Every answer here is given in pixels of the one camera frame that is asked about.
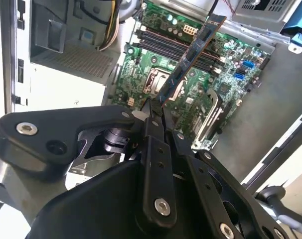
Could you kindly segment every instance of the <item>screw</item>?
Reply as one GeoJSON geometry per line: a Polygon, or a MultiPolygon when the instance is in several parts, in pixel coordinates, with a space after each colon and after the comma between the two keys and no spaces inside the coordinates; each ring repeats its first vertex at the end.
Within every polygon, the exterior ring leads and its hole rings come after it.
{"type": "Polygon", "coordinates": [[[280,239],[285,239],[285,237],[283,236],[283,234],[276,228],[274,228],[274,231],[276,233],[276,235],[280,238],[280,239]]]}
{"type": "Polygon", "coordinates": [[[183,134],[181,134],[181,133],[178,133],[177,136],[178,136],[180,139],[184,139],[184,136],[183,136],[183,134]]]}
{"type": "Polygon", "coordinates": [[[258,5],[258,4],[260,4],[260,2],[261,2],[261,0],[255,0],[255,1],[252,2],[251,4],[252,4],[252,5],[258,5]]]}
{"type": "Polygon", "coordinates": [[[171,213],[170,205],[163,198],[158,198],[154,201],[154,207],[162,216],[169,216],[171,213]]]}
{"type": "Polygon", "coordinates": [[[233,239],[234,238],[234,234],[232,232],[232,230],[230,229],[230,227],[228,225],[226,225],[225,223],[221,223],[220,225],[220,230],[222,232],[222,234],[227,238],[227,239],[233,239]]]}
{"type": "Polygon", "coordinates": [[[207,152],[204,153],[204,156],[207,158],[207,159],[211,159],[211,155],[207,152]]]}
{"type": "Polygon", "coordinates": [[[127,112],[122,112],[121,113],[124,117],[130,118],[130,115],[127,112]]]}
{"type": "Polygon", "coordinates": [[[34,124],[28,122],[17,124],[16,130],[24,135],[35,135],[38,132],[37,127],[34,124]]]}

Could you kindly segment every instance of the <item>white connector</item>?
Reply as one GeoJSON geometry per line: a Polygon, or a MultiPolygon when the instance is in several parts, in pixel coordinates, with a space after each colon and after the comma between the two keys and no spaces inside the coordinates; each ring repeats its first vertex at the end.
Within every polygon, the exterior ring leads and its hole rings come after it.
{"type": "Polygon", "coordinates": [[[133,99],[132,97],[129,97],[128,106],[133,106],[134,103],[135,103],[135,99],[133,99]]]}
{"type": "Polygon", "coordinates": [[[183,31],[186,33],[186,34],[189,34],[189,35],[194,35],[197,33],[198,29],[197,28],[194,28],[192,26],[189,26],[189,25],[184,25],[184,28],[183,28],[183,31]]]}

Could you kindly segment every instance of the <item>blue sata port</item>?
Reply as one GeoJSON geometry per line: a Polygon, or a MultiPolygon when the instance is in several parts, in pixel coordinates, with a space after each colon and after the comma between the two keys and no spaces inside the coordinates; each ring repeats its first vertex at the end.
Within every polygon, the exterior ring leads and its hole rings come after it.
{"type": "Polygon", "coordinates": [[[235,77],[235,78],[238,78],[238,79],[241,79],[241,80],[244,79],[244,75],[241,74],[241,73],[235,73],[235,74],[234,74],[234,77],[235,77]]]}
{"type": "Polygon", "coordinates": [[[243,61],[243,65],[247,66],[249,68],[253,68],[254,67],[254,63],[251,61],[243,61]]]}

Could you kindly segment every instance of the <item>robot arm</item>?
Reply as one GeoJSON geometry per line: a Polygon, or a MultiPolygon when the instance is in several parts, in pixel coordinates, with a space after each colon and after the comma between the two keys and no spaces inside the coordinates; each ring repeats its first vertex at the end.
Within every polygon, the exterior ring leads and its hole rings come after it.
{"type": "Polygon", "coordinates": [[[139,112],[103,106],[0,119],[0,183],[31,223],[27,238],[288,239],[214,155],[194,154],[170,113],[152,108],[147,99],[139,112]],[[124,161],[66,190],[70,167],[113,153],[124,161]]]}

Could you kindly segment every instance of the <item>red wire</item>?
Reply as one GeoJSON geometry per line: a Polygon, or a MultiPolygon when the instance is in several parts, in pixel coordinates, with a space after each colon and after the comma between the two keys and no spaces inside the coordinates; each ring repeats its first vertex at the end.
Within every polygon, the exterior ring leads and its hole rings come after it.
{"type": "Polygon", "coordinates": [[[229,1],[228,1],[228,0],[223,0],[223,1],[224,1],[225,4],[229,7],[229,9],[231,10],[231,13],[234,14],[235,11],[234,11],[234,9],[232,8],[232,5],[229,3],[229,1]]]}

